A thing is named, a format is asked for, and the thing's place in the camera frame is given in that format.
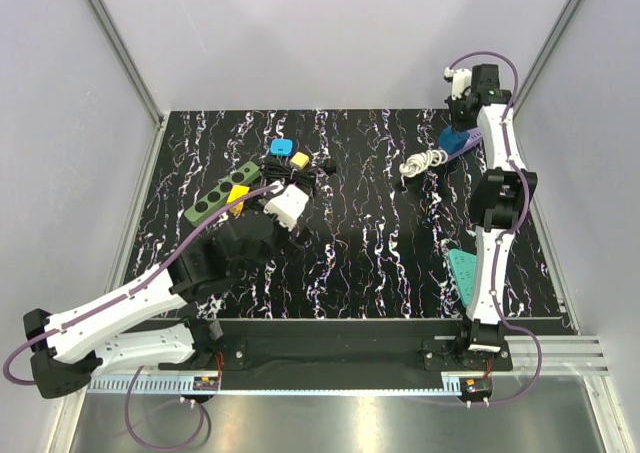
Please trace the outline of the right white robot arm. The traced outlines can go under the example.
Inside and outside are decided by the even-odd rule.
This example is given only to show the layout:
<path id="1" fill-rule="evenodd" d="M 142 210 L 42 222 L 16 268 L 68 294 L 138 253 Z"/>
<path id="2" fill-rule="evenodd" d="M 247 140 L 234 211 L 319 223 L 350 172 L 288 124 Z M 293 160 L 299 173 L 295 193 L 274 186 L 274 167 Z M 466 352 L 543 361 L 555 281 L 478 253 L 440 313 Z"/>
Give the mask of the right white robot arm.
<path id="1" fill-rule="evenodd" d="M 472 298 L 453 342 L 451 356 L 466 369 L 483 369 L 503 355 L 507 321 L 504 290 L 511 246 L 526 220 L 538 183 L 519 153 L 514 131 L 513 92 L 499 82 L 499 67 L 448 67 L 446 99 L 452 126 L 476 127 L 482 135 L 487 169 L 469 203 L 476 230 L 476 273 Z"/>

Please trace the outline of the light blue plug adapter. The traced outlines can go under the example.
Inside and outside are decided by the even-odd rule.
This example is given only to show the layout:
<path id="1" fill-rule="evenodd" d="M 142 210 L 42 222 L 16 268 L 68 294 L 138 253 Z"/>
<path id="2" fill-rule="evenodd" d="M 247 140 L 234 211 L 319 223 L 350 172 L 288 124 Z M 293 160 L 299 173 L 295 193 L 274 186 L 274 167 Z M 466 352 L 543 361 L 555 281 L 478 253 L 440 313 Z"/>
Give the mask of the light blue plug adapter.
<path id="1" fill-rule="evenodd" d="M 270 154 L 288 157 L 293 153 L 294 143 L 288 138 L 276 138 L 271 141 Z"/>

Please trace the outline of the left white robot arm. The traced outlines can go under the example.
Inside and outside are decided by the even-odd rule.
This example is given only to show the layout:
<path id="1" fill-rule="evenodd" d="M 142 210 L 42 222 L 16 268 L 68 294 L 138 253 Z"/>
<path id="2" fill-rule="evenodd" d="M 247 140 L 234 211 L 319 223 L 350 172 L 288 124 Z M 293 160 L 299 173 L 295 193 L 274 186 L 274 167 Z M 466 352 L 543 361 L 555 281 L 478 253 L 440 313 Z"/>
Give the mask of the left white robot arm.
<path id="1" fill-rule="evenodd" d="M 138 325 L 225 292 L 247 270 L 296 255 L 310 236 L 307 227 L 251 210 L 211 233 L 196 228 L 164 263 L 94 301 L 57 314 L 25 314 L 32 384 L 55 399 L 122 369 L 207 368 L 221 351 L 205 321 L 187 318 L 146 331 Z"/>

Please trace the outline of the blue cube socket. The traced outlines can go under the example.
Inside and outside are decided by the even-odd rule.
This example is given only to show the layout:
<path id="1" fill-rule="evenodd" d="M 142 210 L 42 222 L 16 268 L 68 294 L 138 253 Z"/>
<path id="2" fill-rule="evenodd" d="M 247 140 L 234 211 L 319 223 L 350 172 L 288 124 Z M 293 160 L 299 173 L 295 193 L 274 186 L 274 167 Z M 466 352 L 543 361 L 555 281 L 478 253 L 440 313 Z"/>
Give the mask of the blue cube socket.
<path id="1" fill-rule="evenodd" d="M 468 137 L 468 131 L 458 132 L 452 126 L 447 126 L 438 138 L 438 147 L 449 155 L 459 150 Z"/>

